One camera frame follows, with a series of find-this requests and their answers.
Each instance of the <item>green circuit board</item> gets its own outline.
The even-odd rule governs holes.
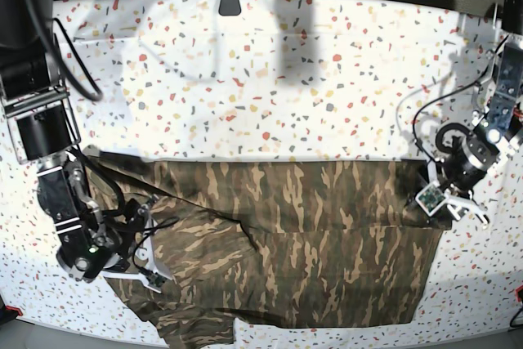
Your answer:
[[[436,210],[442,202],[445,201],[445,194],[436,187],[430,184],[421,194],[418,195],[418,202],[425,205],[428,212]]]

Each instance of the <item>wire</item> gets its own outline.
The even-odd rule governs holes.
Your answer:
[[[104,98],[104,94],[101,92],[100,88],[94,83],[92,78],[89,78],[89,73],[86,73],[86,77],[91,83],[92,88],[95,90],[95,93],[88,92],[85,87],[80,84],[80,82],[74,77],[73,73],[69,70],[67,65],[65,65],[65,62],[61,58],[61,55],[58,51],[58,49],[55,47],[53,38],[47,31],[46,22],[44,21],[42,15],[40,14],[40,10],[37,9],[36,5],[34,4],[34,0],[24,0],[25,5],[27,6],[27,11],[29,12],[29,16],[31,17],[31,20],[33,22],[34,29],[36,30],[36,33],[40,37],[40,40],[42,41],[43,46],[45,47],[46,51],[49,52],[49,54],[52,56],[53,60],[58,65],[61,73],[69,80],[73,88],[80,93],[82,96],[87,98],[90,101],[101,101]],[[72,47],[72,43],[70,40],[68,40],[69,45]]]
[[[144,242],[151,236],[154,236],[156,235],[156,232],[158,232],[159,230],[161,229],[167,229],[171,226],[174,226],[176,225],[178,222],[180,221],[180,218],[179,217],[172,217],[172,218],[168,218],[166,219],[164,222],[162,222],[161,224],[158,224],[157,226],[153,227],[153,228],[146,228],[145,230],[147,230],[147,233],[144,235],[144,237],[140,240],[140,242],[136,245],[136,247],[134,248],[134,251],[132,252],[132,264],[135,266],[136,269],[138,269],[139,272],[143,273],[143,274],[147,274],[149,273],[149,271],[147,269],[145,269],[144,267],[142,266],[138,266],[138,264],[136,263],[136,253],[138,252],[138,250],[141,248],[141,246],[144,244]]]
[[[514,324],[514,322],[516,321],[517,317],[520,315],[520,313],[523,312],[523,307],[521,307],[519,309],[518,312],[516,312],[516,314],[512,317],[512,319],[510,319],[510,327],[512,329],[520,329],[521,327],[523,327],[523,324]]]
[[[496,47],[496,50],[494,51],[494,54],[495,56],[498,55],[498,52],[499,50],[501,49],[502,45],[508,40],[508,38],[510,37],[510,35],[507,35],[507,37],[505,37],[499,44],[498,46]],[[464,86],[464,87],[460,87],[458,90],[454,90],[453,92],[450,92],[450,93],[447,93],[447,94],[444,94],[443,96],[439,96],[437,98],[435,98],[434,100],[432,101],[429,101],[427,102],[424,106],[422,106],[418,112],[416,112],[416,114],[414,115],[414,118],[412,120],[412,133],[413,133],[413,136],[414,136],[414,144],[418,147],[418,149],[420,149],[431,161],[434,161],[434,156],[432,156],[431,154],[429,154],[427,152],[427,150],[423,147],[423,144],[422,142],[418,139],[418,134],[416,132],[416,120],[418,119],[418,116],[419,114],[422,113],[422,111],[424,109],[426,109],[428,106],[434,104],[435,102],[437,101],[441,101],[441,100],[444,100],[445,98],[448,98],[450,96],[453,96],[455,94],[459,94],[461,92],[464,92],[466,91],[467,89],[473,87],[474,85],[476,85],[481,78],[483,78],[483,76],[485,75],[485,73],[487,72],[487,69],[488,69],[488,66],[485,67],[485,69],[483,70],[483,72],[480,74],[480,76],[472,83],[469,83],[468,85]]]
[[[53,18],[52,20],[54,22],[56,22],[56,24],[58,25],[58,27],[62,31],[62,34],[65,37],[65,41],[67,41],[67,43],[69,44],[69,48],[70,48],[71,52],[73,52],[74,59],[76,59],[76,61],[80,65],[80,68],[82,69],[83,73],[85,74],[85,76],[86,76],[87,80],[89,81],[89,83],[91,84],[91,86],[96,86],[96,88],[98,88],[98,86],[96,85],[96,82],[92,78],[91,74],[89,74],[89,71],[87,70],[87,67],[83,63],[82,59],[80,59],[80,55],[78,54],[78,52],[76,52],[76,49],[74,48],[74,45],[71,42],[71,39],[69,38],[69,35],[67,34],[67,30],[65,30],[65,28],[62,25],[61,21],[58,18]]]
[[[72,147],[70,150],[71,154],[76,157],[80,163],[91,169],[110,189],[115,193],[116,200],[118,201],[118,207],[115,210],[105,210],[104,215],[109,217],[118,217],[123,214],[125,209],[125,198],[123,196],[122,189],[116,184],[116,181],[108,177],[102,168],[97,164],[93,163],[80,149]]]

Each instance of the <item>terrazzo pattern surface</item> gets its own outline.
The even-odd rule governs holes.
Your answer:
[[[420,159],[411,137],[421,105],[473,81],[499,40],[491,22],[378,0],[72,0],[55,16],[105,94],[72,93],[83,146],[148,159]],[[64,40],[64,58],[85,80]],[[419,133],[471,115],[470,92],[420,117]],[[54,226],[0,121],[0,292],[27,320],[161,345],[102,279],[75,283],[57,266]],[[414,321],[372,329],[280,330],[237,321],[238,348],[393,347],[508,326],[521,285],[521,154],[440,242]]]

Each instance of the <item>camo shirt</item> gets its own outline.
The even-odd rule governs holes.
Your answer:
[[[281,328],[409,323],[448,229],[405,209],[416,163],[95,160],[126,199],[160,195],[158,222],[181,219],[154,236],[173,277],[161,294],[108,280],[173,348],[232,343],[235,317]]]

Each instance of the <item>screw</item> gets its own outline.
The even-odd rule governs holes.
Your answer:
[[[90,263],[85,257],[77,257],[76,261],[74,261],[74,265],[80,271],[85,271],[89,268]]]
[[[501,133],[493,128],[487,132],[487,139],[492,143],[498,143],[501,140]]]
[[[105,244],[105,238],[104,236],[99,236],[95,238],[95,244],[99,247],[103,246]]]

